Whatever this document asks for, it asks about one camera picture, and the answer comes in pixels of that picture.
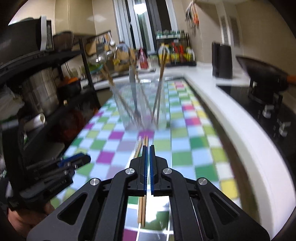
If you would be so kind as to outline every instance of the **colorful table mat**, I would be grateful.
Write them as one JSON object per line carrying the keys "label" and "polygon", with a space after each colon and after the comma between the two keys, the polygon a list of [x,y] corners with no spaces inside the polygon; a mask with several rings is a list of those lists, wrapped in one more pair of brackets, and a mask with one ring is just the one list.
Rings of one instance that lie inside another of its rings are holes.
{"label": "colorful table mat", "polygon": [[[114,99],[106,102],[65,152],[65,156],[88,153],[91,163],[76,170],[73,184],[52,200],[55,207],[91,178],[105,180],[125,169],[138,137],[145,135],[169,167],[186,178],[206,177],[241,207],[228,157],[195,94],[183,79],[168,81],[164,88],[167,129],[163,131],[125,131]],[[173,240],[169,198],[151,196],[148,182],[145,228],[137,223],[138,201],[129,197],[123,241]]]}

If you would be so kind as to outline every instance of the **cabinet door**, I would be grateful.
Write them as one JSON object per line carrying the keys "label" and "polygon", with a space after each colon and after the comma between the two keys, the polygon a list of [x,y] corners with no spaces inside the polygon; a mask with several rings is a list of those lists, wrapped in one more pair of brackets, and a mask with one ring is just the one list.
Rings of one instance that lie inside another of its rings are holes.
{"label": "cabinet door", "polygon": [[76,34],[96,34],[92,0],[68,0],[70,29]]}
{"label": "cabinet door", "polygon": [[69,0],[56,0],[54,23],[56,34],[70,30],[69,26]]}

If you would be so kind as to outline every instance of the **microwave oven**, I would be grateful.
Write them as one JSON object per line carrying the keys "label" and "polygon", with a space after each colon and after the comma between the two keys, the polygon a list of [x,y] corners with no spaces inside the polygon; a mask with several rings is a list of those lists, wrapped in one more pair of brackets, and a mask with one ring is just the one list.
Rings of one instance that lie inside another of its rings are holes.
{"label": "microwave oven", "polygon": [[42,15],[11,24],[0,35],[0,69],[16,59],[41,51],[53,51],[52,23]]}

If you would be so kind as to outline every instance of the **stainless steel pot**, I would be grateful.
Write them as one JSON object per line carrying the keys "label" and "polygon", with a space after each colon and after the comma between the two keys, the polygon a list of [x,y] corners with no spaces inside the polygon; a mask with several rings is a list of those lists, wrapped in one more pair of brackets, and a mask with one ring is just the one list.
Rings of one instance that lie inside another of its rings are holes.
{"label": "stainless steel pot", "polygon": [[59,106],[59,100],[52,68],[44,69],[25,80],[22,94],[34,114],[48,116],[53,113]]}

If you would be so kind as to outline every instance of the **countertop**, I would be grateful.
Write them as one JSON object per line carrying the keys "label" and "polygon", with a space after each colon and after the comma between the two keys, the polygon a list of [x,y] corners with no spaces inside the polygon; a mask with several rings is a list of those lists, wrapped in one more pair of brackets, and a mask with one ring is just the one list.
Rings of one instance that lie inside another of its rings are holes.
{"label": "countertop", "polygon": [[[140,74],[139,77],[157,79],[159,71]],[[296,205],[291,176],[279,151],[259,124],[216,87],[216,84],[249,86],[249,77],[238,73],[234,74],[232,80],[216,79],[209,64],[167,68],[164,77],[184,77],[219,120],[245,167],[258,204],[261,225],[272,239]],[[115,84],[124,82],[128,82],[128,77],[114,79]],[[96,90],[109,88],[107,81],[95,83],[94,86]]]}

